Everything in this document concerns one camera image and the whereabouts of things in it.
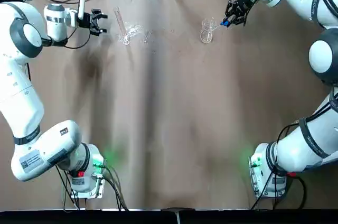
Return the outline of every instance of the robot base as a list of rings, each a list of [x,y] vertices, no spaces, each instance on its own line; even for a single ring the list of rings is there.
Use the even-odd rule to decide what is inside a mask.
[[[249,157],[249,170],[251,185],[255,193],[255,197],[258,198],[264,189],[262,198],[274,198],[275,197],[275,175],[271,175],[271,170],[269,169],[266,161],[266,148],[268,144],[260,144],[252,157]],[[276,189],[277,196],[281,197],[285,193],[286,187],[286,177],[277,176],[276,177]]]
[[[105,180],[97,179],[94,189],[89,192],[75,192],[79,199],[101,199],[104,195]]]

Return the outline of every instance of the label sticker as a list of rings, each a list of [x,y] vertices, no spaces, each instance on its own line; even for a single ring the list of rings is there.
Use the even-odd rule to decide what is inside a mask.
[[[43,164],[43,160],[40,156],[39,150],[33,150],[29,154],[22,156],[20,159],[20,164],[25,173],[32,171],[34,168]]]
[[[84,185],[85,179],[84,178],[72,178],[72,184],[74,184],[74,185]]]
[[[67,127],[65,129],[62,129],[60,131],[61,136],[64,135],[64,134],[66,134],[66,133],[68,133],[68,128]]]
[[[273,177],[272,179],[272,184],[275,184],[275,178]],[[283,184],[286,182],[286,178],[277,178],[276,179],[276,184]]]

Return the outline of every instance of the tabletop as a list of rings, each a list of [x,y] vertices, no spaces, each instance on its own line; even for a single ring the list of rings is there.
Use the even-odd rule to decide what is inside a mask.
[[[45,107],[41,130],[75,120],[83,142],[110,157],[131,209],[250,208],[248,156],[285,125],[310,115],[327,94],[308,65],[320,30],[284,1],[275,8],[258,3],[246,27],[220,27],[203,44],[203,19],[221,20],[226,5],[220,2],[226,1],[90,0],[87,9],[108,14],[100,21],[107,34],[92,36],[78,50],[45,48],[30,63]],[[40,13],[46,3],[31,1]],[[120,42],[114,6],[126,26],[137,29],[130,45]],[[87,38],[88,30],[79,29],[68,46]],[[11,130],[3,118],[0,127],[7,139],[0,149],[2,210],[62,208],[55,169],[25,183],[13,177]],[[306,207],[338,206],[334,166],[302,176]],[[299,186],[293,185],[284,207],[297,207]],[[106,187],[104,198],[86,207],[115,208],[113,191]]]

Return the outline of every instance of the transparent glass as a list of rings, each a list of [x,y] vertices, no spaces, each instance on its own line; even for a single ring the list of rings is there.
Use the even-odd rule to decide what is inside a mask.
[[[115,16],[116,16],[117,23],[118,23],[120,30],[121,30],[122,43],[124,45],[129,45],[130,44],[130,38],[127,35],[126,27],[123,23],[122,16],[121,16],[121,13],[120,13],[120,8],[118,6],[114,7],[114,13],[115,13]]]
[[[202,22],[201,41],[210,43],[213,38],[213,31],[218,28],[216,21],[212,19],[204,19]]]

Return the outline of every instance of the glass beaker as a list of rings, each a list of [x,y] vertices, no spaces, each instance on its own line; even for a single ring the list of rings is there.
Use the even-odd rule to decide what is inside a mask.
[[[210,43],[213,37],[213,31],[217,29],[218,25],[214,18],[212,19],[204,19],[202,22],[202,30],[201,30],[201,41],[203,43]]]

